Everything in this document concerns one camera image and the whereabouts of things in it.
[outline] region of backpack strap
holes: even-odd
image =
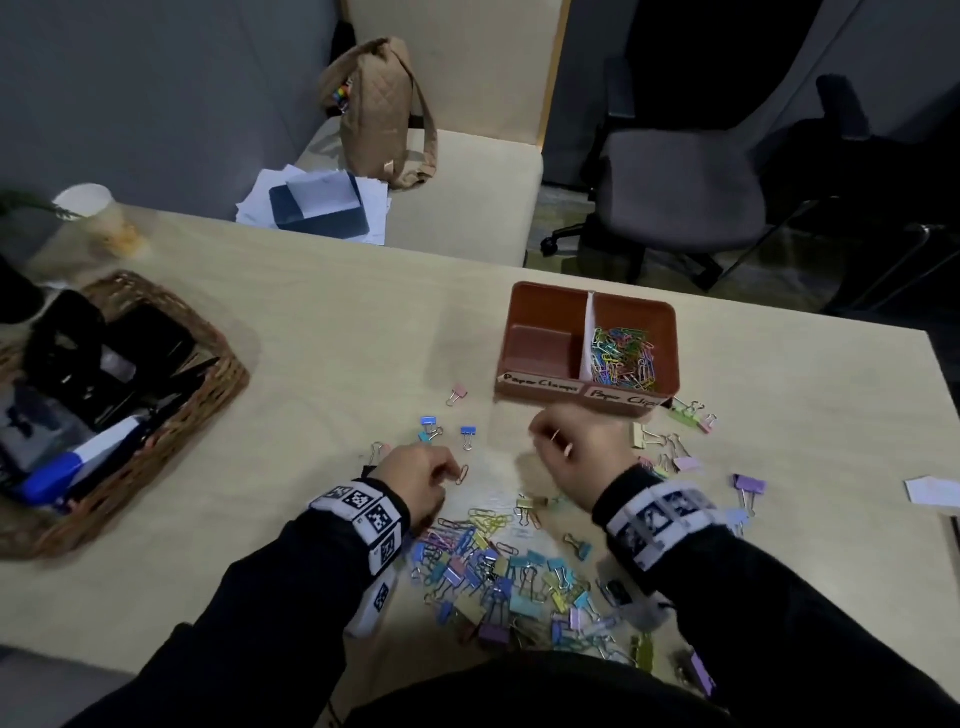
[[[394,180],[391,185],[396,189],[410,189],[411,187],[417,187],[423,184],[437,174],[439,146],[437,140],[437,125],[434,124],[433,114],[430,113],[430,107],[426,105],[426,99],[423,98],[423,89],[420,88],[420,84],[417,83],[417,77],[414,76],[410,63],[403,57],[403,53],[398,53],[389,45],[387,47],[390,52],[396,56],[396,59],[400,61],[403,70],[407,72],[407,75],[413,82],[414,87],[417,89],[417,95],[420,97],[420,107],[423,109],[423,164],[420,165],[420,169],[412,169],[409,172],[404,172]]]
[[[333,94],[344,84],[357,68],[357,59],[367,53],[376,53],[381,45],[390,39],[379,37],[362,45],[355,45],[343,56],[331,63],[320,77],[320,103],[333,106]]]

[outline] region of left hand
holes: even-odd
[[[440,510],[446,498],[441,483],[460,477],[460,465],[450,448],[403,445],[391,450],[370,477],[382,480],[403,499],[410,509],[410,525],[417,527]]]

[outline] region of hand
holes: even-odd
[[[530,423],[530,432],[557,487],[588,513],[610,484],[636,465],[627,424],[575,404],[547,407]]]
[[[440,510],[446,498],[445,479],[460,477],[460,466],[450,448],[403,445],[390,451],[370,477],[390,486],[410,509],[410,525],[416,527]]]

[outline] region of label on tray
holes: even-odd
[[[549,389],[554,392],[563,392],[568,395],[579,395],[586,386],[576,379],[557,379],[554,376],[522,375],[516,372],[504,372],[497,381],[507,384],[519,384],[521,387],[534,389]]]
[[[650,392],[637,392],[629,389],[610,389],[609,387],[590,387],[587,390],[587,396],[591,400],[615,401],[623,404],[632,404],[635,407],[659,407],[669,400],[669,397],[661,397]]]

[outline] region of light wooden tabletop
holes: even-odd
[[[719,418],[712,435],[684,437],[705,464],[693,479],[729,506],[730,473],[767,480],[748,540],[960,697],[959,569],[947,519],[911,505],[902,484],[960,476],[960,422],[925,334],[130,213],[152,248],[129,267],[218,326],[252,383],[96,543],[57,561],[0,564],[0,643],[140,669],[176,623],[200,614],[232,561],[271,541],[312,497],[355,477],[371,442],[413,441],[424,414],[450,431],[478,428],[469,453],[459,436],[444,436],[478,473],[448,508],[484,488],[507,499],[518,483],[549,488],[525,435],[537,408],[492,399],[511,287],[534,280],[671,303],[681,396]],[[38,269],[76,273],[83,259],[89,264],[83,251],[56,248]],[[458,381],[469,395],[447,408]],[[545,532],[568,528],[564,518]],[[586,517],[577,527],[602,555],[600,532]],[[432,619],[422,592],[403,581],[378,637],[385,649],[406,639],[398,624]],[[730,629],[746,633],[749,621]],[[345,684],[383,692],[396,683],[385,669],[374,675],[351,664]]]

